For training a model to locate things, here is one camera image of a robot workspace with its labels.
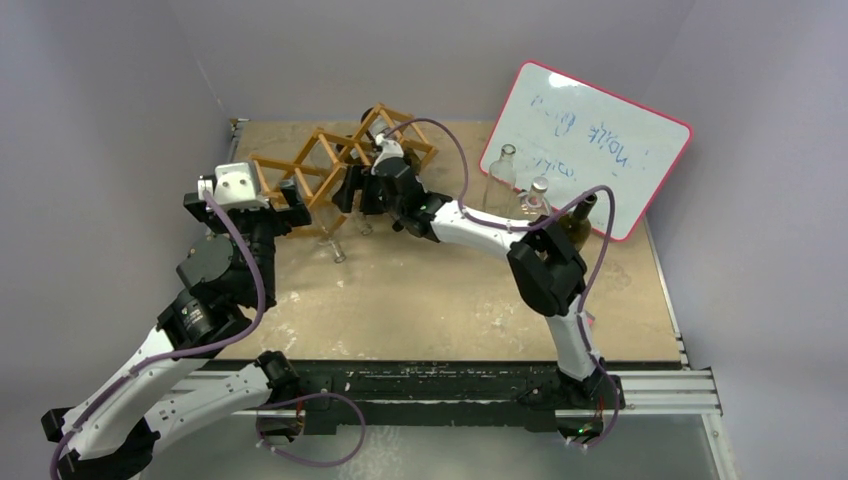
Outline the olive green wine bottle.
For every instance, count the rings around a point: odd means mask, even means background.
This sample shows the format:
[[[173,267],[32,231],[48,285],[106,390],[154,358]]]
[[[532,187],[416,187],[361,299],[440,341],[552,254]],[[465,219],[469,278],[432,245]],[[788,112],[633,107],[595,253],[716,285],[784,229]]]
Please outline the olive green wine bottle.
[[[353,144],[349,146],[345,142],[333,140],[331,142],[334,151],[334,163],[345,165],[362,165],[370,166],[372,153],[371,144],[363,140],[353,140]]]

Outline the clear bottle green label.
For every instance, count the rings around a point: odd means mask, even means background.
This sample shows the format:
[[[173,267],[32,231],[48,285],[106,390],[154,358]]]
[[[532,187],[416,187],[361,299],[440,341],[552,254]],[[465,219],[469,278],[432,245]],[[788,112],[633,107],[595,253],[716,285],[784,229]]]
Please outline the clear bottle green label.
[[[534,222],[551,215],[551,206],[546,196],[548,188],[548,180],[537,176],[533,178],[528,190],[518,194],[517,214],[520,220]]]

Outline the dark green wine bottle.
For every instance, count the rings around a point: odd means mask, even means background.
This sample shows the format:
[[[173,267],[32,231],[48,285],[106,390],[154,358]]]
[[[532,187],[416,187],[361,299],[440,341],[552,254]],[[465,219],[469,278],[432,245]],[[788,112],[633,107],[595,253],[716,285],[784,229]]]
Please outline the dark green wine bottle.
[[[597,202],[597,195],[590,194],[582,199],[573,209],[563,213],[557,223],[563,229],[567,239],[576,251],[581,251],[585,246],[592,224],[589,215]]]

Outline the clear square glass bottle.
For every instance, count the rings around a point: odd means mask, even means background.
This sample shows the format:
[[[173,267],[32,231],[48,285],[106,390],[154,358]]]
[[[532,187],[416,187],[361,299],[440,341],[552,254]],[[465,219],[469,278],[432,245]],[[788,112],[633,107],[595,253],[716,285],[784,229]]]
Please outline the clear square glass bottle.
[[[352,211],[351,219],[354,221],[355,226],[362,236],[368,236],[373,233],[373,226],[370,223],[368,216],[363,214],[361,211]]]

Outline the dark bottle beige label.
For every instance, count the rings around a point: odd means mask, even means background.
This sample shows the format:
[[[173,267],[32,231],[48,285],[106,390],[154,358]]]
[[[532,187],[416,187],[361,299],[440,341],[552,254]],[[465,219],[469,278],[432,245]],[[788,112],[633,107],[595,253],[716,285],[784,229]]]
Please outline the dark bottle beige label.
[[[386,138],[386,132],[391,128],[391,125],[381,114],[373,114],[373,112],[373,108],[366,109],[362,113],[360,120],[362,124],[368,124],[364,135],[371,144],[371,148],[373,151],[372,157],[376,158],[378,154],[382,151],[382,147],[378,142],[378,136],[382,135],[383,138]],[[395,132],[391,135],[391,138],[397,141],[398,144],[401,146],[405,163],[412,169],[415,174],[419,174],[422,170],[422,160],[418,152],[405,142],[403,136],[400,133]]]

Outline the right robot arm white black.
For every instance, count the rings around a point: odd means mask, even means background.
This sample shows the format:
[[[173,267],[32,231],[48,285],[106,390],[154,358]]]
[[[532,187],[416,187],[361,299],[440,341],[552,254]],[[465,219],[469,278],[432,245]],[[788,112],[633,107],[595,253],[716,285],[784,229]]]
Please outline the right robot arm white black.
[[[580,307],[587,265],[560,226],[545,218],[509,220],[463,207],[426,189],[399,157],[373,168],[353,166],[332,202],[344,213],[386,213],[396,231],[506,261],[521,299],[547,322],[564,399],[584,407],[599,396],[603,363],[590,336],[590,317]]]

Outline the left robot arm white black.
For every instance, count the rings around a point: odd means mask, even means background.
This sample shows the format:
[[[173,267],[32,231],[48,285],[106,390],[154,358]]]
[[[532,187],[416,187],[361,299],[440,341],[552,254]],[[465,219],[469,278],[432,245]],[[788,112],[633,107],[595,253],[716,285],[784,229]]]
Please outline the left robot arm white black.
[[[242,369],[182,395],[173,387],[226,346],[250,335],[275,300],[275,240],[306,226],[310,213],[295,182],[278,185],[285,207],[260,192],[227,199],[230,180],[204,177],[185,208],[207,225],[177,269],[183,287],[158,315],[145,341],[86,401],[46,412],[55,444],[54,479],[130,479],[184,437],[226,416],[265,403],[284,409],[300,392],[285,355],[266,351]]]

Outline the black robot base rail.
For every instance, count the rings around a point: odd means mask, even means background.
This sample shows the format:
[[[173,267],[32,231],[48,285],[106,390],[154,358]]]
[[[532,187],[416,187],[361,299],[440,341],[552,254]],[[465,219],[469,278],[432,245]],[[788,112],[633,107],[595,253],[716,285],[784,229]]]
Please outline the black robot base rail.
[[[286,401],[310,435],[340,426],[521,427],[592,439],[623,407],[617,376],[571,380],[553,361],[293,360],[262,354],[269,401]]]

